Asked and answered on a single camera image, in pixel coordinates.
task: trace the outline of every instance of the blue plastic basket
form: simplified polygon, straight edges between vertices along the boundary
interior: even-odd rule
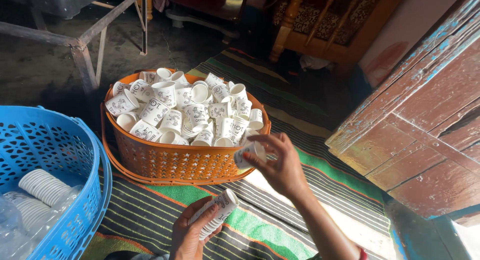
[[[112,172],[103,146],[81,119],[40,106],[0,106],[0,192],[17,190],[21,177],[38,168],[70,186],[84,187],[27,259],[78,259],[110,200]]]

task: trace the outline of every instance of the hand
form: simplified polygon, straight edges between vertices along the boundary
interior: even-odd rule
[[[218,234],[222,230],[222,226],[219,226],[204,240],[198,240],[200,230],[203,228],[203,226],[205,226],[217,215],[219,210],[218,205],[212,205],[210,208],[207,208],[207,210],[205,210],[196,221],[188,225],[188,220],[195,214],[195,212],[197,212],[204,206],[205,203],[211,200],[212,196],[207,196],[190,204],[175,221],[172,230],[170,260],[201,260],[205,243],[207,243],[214,235]]]
[[[243,153],[243,158],[262,173],[274,190],[292,200],[309,189],[297,150],[285,133],[253,135],[248,140],[262,143],[267,153],[278,156],[263,162],[255,154]]]

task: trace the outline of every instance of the left hand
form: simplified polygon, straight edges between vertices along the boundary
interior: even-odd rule
[[[207,210],[205,210],[196,221],[188,225],[188,220],[195,214],[195,212],[211,200],[212,196],[207,196],[190,204],[175,221],[172,230],[172,247],[170,250],[171,260],[201,260],[205,243],[222,230],[222,226],[219,226],[204,240],[199,240],[200,230],[217,215],[219,210],[218,205],[212,205],[207,208]]]

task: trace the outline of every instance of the floor mat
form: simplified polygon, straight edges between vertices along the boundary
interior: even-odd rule
[[[371,259],[394,259],[381,190],[328,152],[325,139],[335,124],[322,109],[292,93],[288,82],[261,60],[240,51],[223,51],[189,73],[208,72],[247,86],[264,104],[272,132],[286,132],[297,147],[309,187],[342,231]],[[116,173],[105,219],[82,259],[102,260],[122,249],[168,252],[171,227],[181,211],[225,188],[235,191],[241,204],[207,243],[204,259],[304,260],[317,253],[297,210],[257,171],[233,183],[173,187],[146,186]]]

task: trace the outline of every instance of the orange plastic basket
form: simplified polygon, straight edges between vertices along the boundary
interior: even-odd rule
[[[203,81],[204,78],[185,74],[188,82]],[[128,84],[139,79],[139,73],[124,77],[120,82]],[[261,109],[263,123],[260,134],[269,134],[272,126],[263,105],[255,97],[247,93],[252,108]],[[112,97],[112,85],[105,101]],[[232,182],[244,178],[254,169],[238,174],[233,162],[233,153],[239,147],[213,146],[180,146],[159,144],[137,138],[117,125],[113,116],[105,111],[103,103],[100,107],[102,115],[102,141],[111,163],[124,175],[131,179],[151,185],[213,185]],[[110,151],[105,137],[105,118],[113,126],[117,140],[120,163]]]

